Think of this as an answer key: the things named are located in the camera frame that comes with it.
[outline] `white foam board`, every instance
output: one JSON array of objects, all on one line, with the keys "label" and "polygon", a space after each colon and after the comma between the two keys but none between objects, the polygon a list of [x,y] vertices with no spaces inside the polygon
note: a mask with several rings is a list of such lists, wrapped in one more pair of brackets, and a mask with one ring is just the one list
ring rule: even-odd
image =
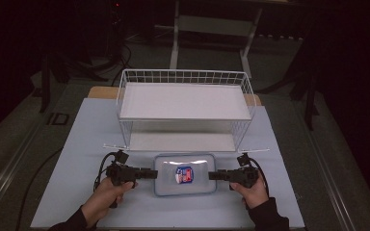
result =
[{"label": "white foam board", "polygon": [[240,86],[127,83],[120,120],[251,120]]}]

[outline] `label sticker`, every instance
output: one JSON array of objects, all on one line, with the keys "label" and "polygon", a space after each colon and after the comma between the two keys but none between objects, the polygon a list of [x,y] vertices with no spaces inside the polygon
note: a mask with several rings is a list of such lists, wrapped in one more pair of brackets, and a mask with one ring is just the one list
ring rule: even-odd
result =
[{"label": "label sticker", "polygon": [[175,179],[178,184],[192,183],[194,181],[194,171],[191,167],[177,167]]}]

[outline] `white wire rack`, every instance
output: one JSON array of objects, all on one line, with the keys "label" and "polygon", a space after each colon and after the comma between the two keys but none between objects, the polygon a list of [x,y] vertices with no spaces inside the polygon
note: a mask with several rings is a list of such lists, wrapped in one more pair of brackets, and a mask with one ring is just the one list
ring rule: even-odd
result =
[{"label": "white wire rack", "polygon": [[124,101],[125,88],[128,83],[173,83],[198,85],[239,86],[250,114],[249,121],[231,121],[231,134],[235,150],[237,150],[254,116],[256,101],[245,72],[221,70],[186,70],[186,69],[125,69],[121,73],[117,100],[117,115],[123,134],[125,146],[130,147],[133,122],[120,119]]}]

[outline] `plastic container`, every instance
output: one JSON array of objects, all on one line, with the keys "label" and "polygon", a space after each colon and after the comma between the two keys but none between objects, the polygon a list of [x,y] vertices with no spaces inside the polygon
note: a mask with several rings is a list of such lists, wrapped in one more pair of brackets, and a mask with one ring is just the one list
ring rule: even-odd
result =
[{"label": "plastic container", "polygon": [[216,181],[208,171],[215,171],[215,157],[209,153],[171,153],[155,157],[155,194],[158,196],[213,193]]}]

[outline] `sleeve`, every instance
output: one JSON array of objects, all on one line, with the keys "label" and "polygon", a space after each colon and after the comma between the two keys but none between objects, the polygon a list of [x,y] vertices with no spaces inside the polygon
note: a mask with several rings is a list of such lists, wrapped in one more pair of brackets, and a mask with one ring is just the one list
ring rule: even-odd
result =
[{"label": "sleeve", "polygon": [[270,197],[263,204],[249,209],[249,216],[255,224],[256,231],[288,231],[289,220],[278,214],[276,200]]},{"label": "sleeve", "polygon": [[93,231],[96,229],[96,225],[89,229],[86,226],[86,218],[80,208],[66,222],[53,225],[49,231]]}]

